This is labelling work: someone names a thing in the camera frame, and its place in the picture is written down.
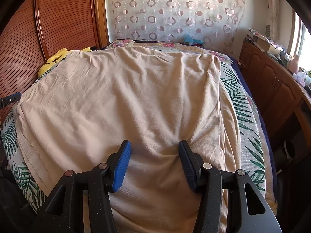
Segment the palm leaf bed sheet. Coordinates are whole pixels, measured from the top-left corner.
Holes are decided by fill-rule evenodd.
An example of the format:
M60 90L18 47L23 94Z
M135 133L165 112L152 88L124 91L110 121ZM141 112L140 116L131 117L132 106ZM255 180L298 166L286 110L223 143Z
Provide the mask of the palm leaf bed sheet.
M253 102L242 76L239 74L237 61L217 53L221 61L221 81L224 84L237 115L241 133L241 166L250 176L263 196L270 194L265 156L269 149L260 115ZM45 194L35 182L18 146L13 113L10 112L1 127L1 140L13 174L13 182L22 193L26 204L35 212L45 202Z

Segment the blue toy on headboard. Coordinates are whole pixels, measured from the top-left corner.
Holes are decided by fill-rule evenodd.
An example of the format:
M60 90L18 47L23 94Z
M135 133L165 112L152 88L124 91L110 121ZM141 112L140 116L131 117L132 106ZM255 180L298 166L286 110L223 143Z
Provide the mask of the blue toy on headboard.
M183 42L187 45L204 46L204 42L202 40L195 39L189 34L184 34Z

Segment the pink bottle on cabinet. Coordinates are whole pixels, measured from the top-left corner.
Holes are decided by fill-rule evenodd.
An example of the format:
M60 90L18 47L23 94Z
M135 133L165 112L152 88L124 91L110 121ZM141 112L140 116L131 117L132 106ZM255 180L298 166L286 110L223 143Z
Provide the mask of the pink bottle on cabinet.
M291 59L288 63L288 70L293 73L293 74L297 74L299 71L299 56L297 54L294 54L291 56Z

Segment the patterned window drape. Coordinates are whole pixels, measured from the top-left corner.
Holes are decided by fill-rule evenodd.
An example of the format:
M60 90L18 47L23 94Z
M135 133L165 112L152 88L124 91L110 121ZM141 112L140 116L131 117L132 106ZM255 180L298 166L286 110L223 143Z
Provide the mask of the patterned window drape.
M279 39L279 0L268 0L268 21L266 30L268 31L268 37L273 41L277 41Z

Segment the brown louvered wardrobe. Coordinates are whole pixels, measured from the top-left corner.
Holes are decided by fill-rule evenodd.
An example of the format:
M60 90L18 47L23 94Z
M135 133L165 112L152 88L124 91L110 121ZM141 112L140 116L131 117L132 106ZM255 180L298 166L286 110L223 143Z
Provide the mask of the brown louvered wardrobe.
M25 0L1 33L1 98L26 91L61 48L108 43L104 0Z

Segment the beige printed t-shirt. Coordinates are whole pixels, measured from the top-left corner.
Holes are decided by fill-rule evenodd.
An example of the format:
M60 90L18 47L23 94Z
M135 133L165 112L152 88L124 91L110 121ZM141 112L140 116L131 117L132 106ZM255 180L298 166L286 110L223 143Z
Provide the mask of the beige printed t-shirt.
M110 196L119 232L192 232L200 196L178 155L241 166L237 116L214 55L123 47L75 51L13 107L18 144L48 195L65 171L91 170L128 140L122 187Z

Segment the tissue pack on cabinet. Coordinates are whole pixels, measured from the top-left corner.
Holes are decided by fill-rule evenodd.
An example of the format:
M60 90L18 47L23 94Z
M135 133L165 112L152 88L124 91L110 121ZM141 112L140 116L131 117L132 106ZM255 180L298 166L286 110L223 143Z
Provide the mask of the tissue pack on cabinet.
M307 75L305 72L298 72L297 74L293 74L293 79L299 83L300 86L305 87L308 86L310 87L311 84L311 78L309 75Z

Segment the window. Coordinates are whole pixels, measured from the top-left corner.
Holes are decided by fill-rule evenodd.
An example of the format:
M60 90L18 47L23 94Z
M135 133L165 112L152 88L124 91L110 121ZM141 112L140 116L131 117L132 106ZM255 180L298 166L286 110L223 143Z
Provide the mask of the window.
M297 55L299 57L299 67L306 72L310 72L310 52L310 32L293 10L292 30L287 53L290 57Z

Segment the wooden side cabinet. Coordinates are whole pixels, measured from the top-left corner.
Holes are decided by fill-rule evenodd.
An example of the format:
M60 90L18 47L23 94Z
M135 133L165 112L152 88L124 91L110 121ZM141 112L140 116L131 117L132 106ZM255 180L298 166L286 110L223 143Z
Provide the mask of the wooden side cabinet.
M241 73L271 140L303 133L310 147L310 96L292 74L246 39L239 61Z

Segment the cardboard box on cabinet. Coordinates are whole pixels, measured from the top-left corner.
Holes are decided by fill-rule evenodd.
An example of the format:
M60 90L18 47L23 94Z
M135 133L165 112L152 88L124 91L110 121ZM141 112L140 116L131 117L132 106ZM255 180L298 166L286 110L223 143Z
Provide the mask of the cardboard box on cabinet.
M283 48L278 44L271 41L263 40L259 37L256 39L255 44L264 52L268 52L272 55L279 55L283 51Z

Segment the circle pattern wall curtain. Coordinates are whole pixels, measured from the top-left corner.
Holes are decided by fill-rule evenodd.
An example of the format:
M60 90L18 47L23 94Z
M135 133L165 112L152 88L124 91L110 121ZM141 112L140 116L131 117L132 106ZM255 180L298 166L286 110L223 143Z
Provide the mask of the circle pattern wall curtain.
M245 0L106 0L113 38L180 42L186 35L209 48L231 45Z

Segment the yellow Pikachu plush toy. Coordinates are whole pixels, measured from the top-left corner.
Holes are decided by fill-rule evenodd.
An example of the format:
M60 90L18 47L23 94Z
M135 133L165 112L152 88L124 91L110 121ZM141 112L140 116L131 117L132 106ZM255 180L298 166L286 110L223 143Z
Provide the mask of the yellow Pikachu plush toy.
M38 71L38 78L40 78L44 73L50 70L54 65L56 65L61 60L65 59L71 52L75 50L67 50L67 48L62 48L56 52L52 57L50 57L44 65Z

